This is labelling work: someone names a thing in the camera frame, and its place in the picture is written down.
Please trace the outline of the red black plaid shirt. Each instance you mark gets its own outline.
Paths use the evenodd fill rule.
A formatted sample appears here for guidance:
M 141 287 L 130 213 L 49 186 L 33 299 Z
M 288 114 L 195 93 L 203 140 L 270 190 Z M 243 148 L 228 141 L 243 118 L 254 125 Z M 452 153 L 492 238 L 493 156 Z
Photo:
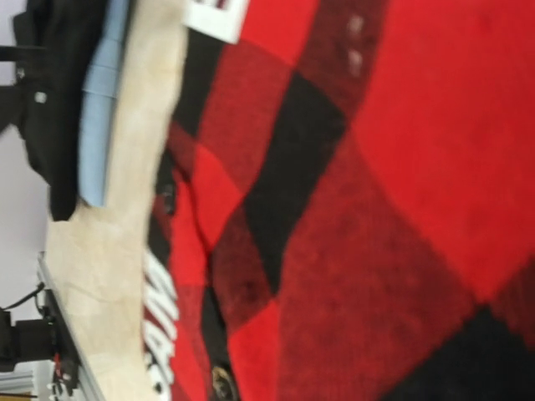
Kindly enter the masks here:
M 188 1 L 161 400 L 534 397 L 534 4 Z

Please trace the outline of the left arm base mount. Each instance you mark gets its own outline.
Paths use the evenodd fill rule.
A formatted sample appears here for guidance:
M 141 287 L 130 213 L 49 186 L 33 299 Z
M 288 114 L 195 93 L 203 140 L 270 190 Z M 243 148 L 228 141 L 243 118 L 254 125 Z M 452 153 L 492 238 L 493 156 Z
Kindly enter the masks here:
M 52 362 L 54 355 L 53 328 L 43 318 L 12 321 L 11 311 L 25 302 L 38 300 L 43 284 L 14 304 L 1 309 L 1 372 L 11 373 L 20 363 Z

